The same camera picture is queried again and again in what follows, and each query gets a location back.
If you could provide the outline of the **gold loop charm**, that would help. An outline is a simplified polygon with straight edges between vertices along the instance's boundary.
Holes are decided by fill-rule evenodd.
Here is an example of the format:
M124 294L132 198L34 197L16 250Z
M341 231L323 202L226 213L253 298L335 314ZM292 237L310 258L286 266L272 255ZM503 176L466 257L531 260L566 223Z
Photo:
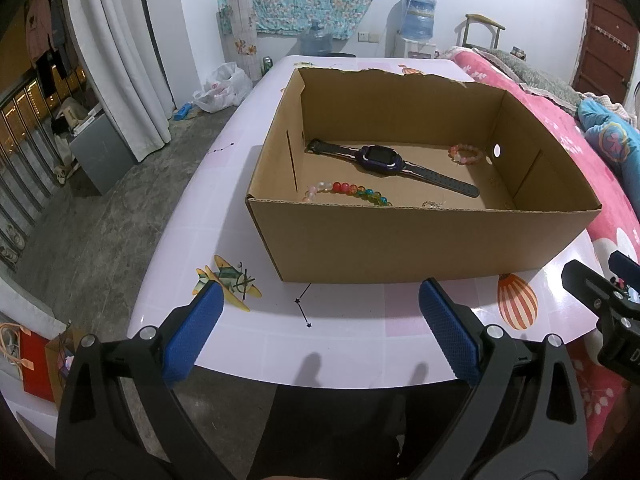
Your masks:
M428 208L428 209L440 209L442 208L442 204L441 203L436 203L436 202L432 202L431 200L427 200L426 202L424 202L422 204L423 208Z

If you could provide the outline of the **red gift bag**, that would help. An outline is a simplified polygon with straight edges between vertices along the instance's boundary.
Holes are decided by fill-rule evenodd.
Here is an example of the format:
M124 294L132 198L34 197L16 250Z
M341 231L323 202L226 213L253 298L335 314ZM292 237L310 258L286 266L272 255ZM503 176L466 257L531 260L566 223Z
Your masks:
M24 391L54 402L46 358L47 343L46 338L23 325L1 324L1 355L17 369Z

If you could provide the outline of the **dark red door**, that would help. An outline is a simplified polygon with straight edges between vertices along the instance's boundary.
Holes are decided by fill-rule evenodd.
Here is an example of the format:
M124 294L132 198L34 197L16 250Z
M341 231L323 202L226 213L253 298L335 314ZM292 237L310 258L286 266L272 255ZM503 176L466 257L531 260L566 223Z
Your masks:
M623 103L631 86L638 43L638 28L620 0L587 0L572 87Z

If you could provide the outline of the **grey patterned pillow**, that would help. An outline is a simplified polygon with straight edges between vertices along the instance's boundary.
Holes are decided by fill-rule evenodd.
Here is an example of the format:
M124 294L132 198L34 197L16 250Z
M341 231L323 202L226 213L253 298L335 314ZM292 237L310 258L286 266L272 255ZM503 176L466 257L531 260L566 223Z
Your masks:
M552 101L570 115L577 114L582 97L563 79L544 70L537 70L513 54L501 50L473 48L473 51L505 73L525 92Z

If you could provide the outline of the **brown cardboard box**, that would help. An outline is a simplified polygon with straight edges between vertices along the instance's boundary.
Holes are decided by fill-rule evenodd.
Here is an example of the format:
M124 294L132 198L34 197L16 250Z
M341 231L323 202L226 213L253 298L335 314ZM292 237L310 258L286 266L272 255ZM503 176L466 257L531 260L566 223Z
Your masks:
M280 279L311 283L538 269L601 209L510 92L319 67L285 87L245 203Z

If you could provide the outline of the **grey cabinet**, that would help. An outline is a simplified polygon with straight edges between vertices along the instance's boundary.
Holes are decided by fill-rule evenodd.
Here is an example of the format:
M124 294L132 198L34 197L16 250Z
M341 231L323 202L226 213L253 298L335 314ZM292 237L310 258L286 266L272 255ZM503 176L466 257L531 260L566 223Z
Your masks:
M96 190L105 195L137 163L103 110L73 130L70 150Z

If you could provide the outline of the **wooden chair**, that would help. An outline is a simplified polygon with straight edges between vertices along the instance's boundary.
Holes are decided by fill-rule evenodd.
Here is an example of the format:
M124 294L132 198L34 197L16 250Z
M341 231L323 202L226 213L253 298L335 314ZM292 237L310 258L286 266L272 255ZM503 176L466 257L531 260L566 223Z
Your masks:
M506 26L479 13L467 13L459 27L458 45L469 49L497 50Z

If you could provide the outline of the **white water dispenser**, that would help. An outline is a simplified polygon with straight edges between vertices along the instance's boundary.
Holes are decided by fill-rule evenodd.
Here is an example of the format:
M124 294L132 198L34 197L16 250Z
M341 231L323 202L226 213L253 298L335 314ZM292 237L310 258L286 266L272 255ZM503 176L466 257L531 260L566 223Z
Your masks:
M439 50L437 50L436 44L431 41L411 40L401 36L401 34L396 34L394 57L434 60L439 57Z

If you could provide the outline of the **blue water jug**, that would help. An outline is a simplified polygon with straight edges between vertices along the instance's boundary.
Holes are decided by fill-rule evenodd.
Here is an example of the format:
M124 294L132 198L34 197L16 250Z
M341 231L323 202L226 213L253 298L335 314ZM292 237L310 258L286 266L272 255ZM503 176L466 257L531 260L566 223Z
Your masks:
M412 41L430 41L433 38L436 0L402 0L400 34Z

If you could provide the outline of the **white plastic bag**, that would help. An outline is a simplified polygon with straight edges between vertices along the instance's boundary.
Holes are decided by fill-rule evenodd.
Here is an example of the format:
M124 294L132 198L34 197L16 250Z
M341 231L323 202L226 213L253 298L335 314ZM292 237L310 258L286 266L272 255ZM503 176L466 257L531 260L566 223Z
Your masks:
M205 81L202 91L193 93L193 104L206 113L240 106L253 89L247 73L235 62L219 66Z

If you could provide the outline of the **black bin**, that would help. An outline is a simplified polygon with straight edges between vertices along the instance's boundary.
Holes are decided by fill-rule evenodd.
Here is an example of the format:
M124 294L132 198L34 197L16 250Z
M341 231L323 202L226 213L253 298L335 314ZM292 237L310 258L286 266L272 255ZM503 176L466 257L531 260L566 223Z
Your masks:
M348 52L330 52L325 56L328 56L329 58L356 58L356 54Z

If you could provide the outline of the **clear empty water bottle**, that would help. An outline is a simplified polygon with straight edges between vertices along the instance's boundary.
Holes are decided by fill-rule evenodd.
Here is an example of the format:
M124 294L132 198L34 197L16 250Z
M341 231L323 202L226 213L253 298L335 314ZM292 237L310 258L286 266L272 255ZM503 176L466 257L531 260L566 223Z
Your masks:
M331 29L315 18L299 36L299 52L307 56L329 56L333 52Z

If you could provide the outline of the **white curtain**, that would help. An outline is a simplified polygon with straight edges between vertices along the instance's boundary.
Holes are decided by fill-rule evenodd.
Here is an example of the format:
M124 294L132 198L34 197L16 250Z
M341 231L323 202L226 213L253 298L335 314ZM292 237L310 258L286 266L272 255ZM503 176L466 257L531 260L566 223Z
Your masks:
M137 162L171 141L174 109L142 0L63 0L73 44L108 118Z

